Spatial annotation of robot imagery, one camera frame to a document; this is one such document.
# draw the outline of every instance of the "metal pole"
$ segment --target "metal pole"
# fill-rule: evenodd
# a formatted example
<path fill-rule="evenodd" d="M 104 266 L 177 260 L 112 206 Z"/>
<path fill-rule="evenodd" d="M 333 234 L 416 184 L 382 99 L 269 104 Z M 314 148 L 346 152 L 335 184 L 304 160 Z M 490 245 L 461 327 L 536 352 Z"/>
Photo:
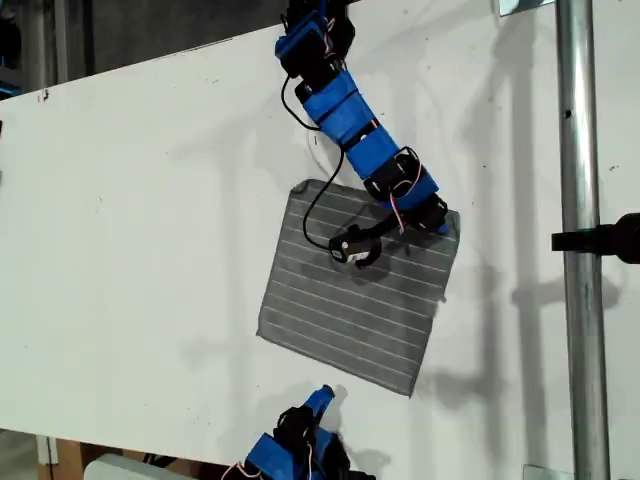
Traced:
<path fill-rule="evenodd" d="M 66 83 L 69 78 L 69 29 L 67 0 L 54 0 L 54 18 L 56 29 L 56 66 L 57 83 Z"/>
<path fill-rule="evenodd" d="M 565 232 L 600 223 L 591 0 L 557 0 L 562 217 Z M 564 254 L 576 480 L 609 480 L 602 269 Z"/>
<path fill-rule="evenodd" d="M 56 84 L 56 42 L 50 0 L 20 4 L 23 90 L 32 92 Z"/>

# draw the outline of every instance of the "white tabletop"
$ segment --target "white tabletop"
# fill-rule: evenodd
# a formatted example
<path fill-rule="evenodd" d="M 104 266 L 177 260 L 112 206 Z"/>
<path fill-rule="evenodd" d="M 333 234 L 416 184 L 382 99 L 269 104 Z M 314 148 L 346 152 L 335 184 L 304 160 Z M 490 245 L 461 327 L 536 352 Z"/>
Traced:
<path fill-rule="evenodd" d="M 611 222 L 640 210 L 640 4 L 596 3 Z M 356 82 L 462 219 L 414 396 L 255 337 L 289 189 L 337 156 L 280 105 L 276 26 L 0 103 L 0 427 L 234 462 L 327 383 L 380 478 L 572 469 L 554 9 L 351 11 Z M 640 478 L 640 270 L 604 274 L 613 474 Z"/>

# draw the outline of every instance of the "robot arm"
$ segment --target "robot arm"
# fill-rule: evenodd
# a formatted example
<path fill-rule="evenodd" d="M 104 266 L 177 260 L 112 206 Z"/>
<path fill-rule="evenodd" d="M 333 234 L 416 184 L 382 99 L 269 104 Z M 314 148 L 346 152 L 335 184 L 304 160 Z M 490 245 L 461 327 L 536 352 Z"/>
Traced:
<path fill-rule="evenodd" d="M 247 455 L 245 477 L 375 480 L 374 476 L 352 471 L 340 437 L 320 427 L 320 420 L 333 398 L 331 387 L 324 385 L 313 392 L 304 405 L 280 415 L 273 436 L 263 434 Z"/>
<path fill-rule="evenodd" d="M 346 68 L 355 28 L 344 0 L 291 0 L 283 24 L 286 35 L 276 43 L 276 57 L 288 74 L 284 87 L 290 78 L 302 78 L 295 93 L 317 127 L 296 119 L 336 143 L 369 194 L 390 212 L 373 228 L 354 226 L 332 239 L 327 249 L 334 258 L 355 260 L 358 266 L 372 263 L 380 253 L 379 237 L 397 225 L 401 232 L 407 225 L 446 229 L 447 205 L 436 195 L 438 186 L 416 153 L 393 141 Z"/>

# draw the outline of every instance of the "gray cloth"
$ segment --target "gray cloth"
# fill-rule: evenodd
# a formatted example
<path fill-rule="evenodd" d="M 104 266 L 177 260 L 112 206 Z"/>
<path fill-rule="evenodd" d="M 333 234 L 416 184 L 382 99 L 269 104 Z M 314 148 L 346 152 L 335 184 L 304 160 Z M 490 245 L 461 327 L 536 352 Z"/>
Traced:
<path fill-rule="evenodd" d="M 411 395 L 457 252 L 459 215 L 449 212 L 446 235 L 390 232 L 382 256 L 360 270 L 303 236 L 302 218 L 322 185 L 309 180 L 289 195 L 258 335 Z M 332 185 L 307 227 L 327 244 L 353 223 L 367 228 L 388 214 L 366 191 Z"/>

